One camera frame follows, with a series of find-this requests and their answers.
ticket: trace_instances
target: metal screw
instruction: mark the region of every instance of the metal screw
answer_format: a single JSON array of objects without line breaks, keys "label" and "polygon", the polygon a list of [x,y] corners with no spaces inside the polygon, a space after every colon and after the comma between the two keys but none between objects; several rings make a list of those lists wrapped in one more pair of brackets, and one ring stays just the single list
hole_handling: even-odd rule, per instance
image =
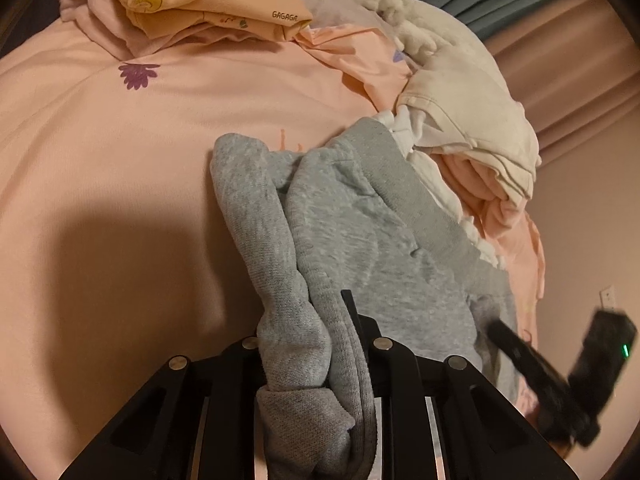
[{"label": "metal screw", "polygon": [[466,359],[459,355],[450,357],[447,363],[454,370],[464,370],[466,368]]},{"label": "metal screw", "polygon": [[244,341],[242,341],[242,348],[245,350],[255,350],[258,348],[258,338],[257,337],[247,337]]},{"label": "metal screw", "polygon": [[373,346],[378,350],[389,350],[394,345],[388,337],[379,337],[373,340]]},{"label": "metal screw", "polygon": [[184,355],[177,355],[169,361],[169,368],[171,368],[171,370],[182,370],[188,362],[188,359]]}]

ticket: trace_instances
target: wall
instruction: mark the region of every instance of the wall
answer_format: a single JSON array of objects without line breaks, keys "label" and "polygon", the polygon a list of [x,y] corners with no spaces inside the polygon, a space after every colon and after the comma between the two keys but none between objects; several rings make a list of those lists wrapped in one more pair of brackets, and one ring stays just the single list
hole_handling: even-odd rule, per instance
[{"label": "wall", "polygon": [[[618,307],[640,326],[640,108],[542,168],[536,184],[529,212],[547,261],[540,349],[566,374],[600,290],[615,285]],[[639,418],[640,354],[629,359],[596,442],[569,458],[581,480],[602,477]]]}]

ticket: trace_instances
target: pink blanket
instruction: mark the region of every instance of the pink blanket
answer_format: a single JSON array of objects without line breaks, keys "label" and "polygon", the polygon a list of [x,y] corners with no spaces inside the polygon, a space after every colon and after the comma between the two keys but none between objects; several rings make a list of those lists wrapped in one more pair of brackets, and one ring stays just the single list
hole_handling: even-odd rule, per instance
[{"label": "pink blanket", "polygon": [[210,185],[216,138],[321,146],[409,76],[382,34],[348,25],[123,63],[57,21],[0,60],[0,425],[39,480],[171,355],[253,331],[260,300]]}]

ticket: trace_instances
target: purple flower print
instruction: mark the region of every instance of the purple flower print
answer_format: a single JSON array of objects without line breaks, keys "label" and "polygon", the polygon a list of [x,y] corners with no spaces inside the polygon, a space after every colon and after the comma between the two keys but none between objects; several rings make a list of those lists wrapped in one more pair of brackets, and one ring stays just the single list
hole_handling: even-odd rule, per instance
[{"label": "purple flower print", "polygon": [[118,70],[122,73],[120,77],[124,78],[124,84],[127,85],[127,90],[138,90],[141,86],[146,88],[149,84],[150,77],[158,77],[158,74],[152,68],[158,68],[160,65],[151,64],[139,64],[139,63],[125,63],[120,65]]}]

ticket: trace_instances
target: pink curtain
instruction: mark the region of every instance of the pink curtain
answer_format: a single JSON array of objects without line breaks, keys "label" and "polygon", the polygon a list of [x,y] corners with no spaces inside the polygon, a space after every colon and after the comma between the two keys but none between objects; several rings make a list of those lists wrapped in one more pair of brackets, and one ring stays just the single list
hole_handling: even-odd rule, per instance
[{"label": "pink curtain", "polygon": [[640,50],[606,0],[555,0],[486,42],[543,164],[640,105]]}]

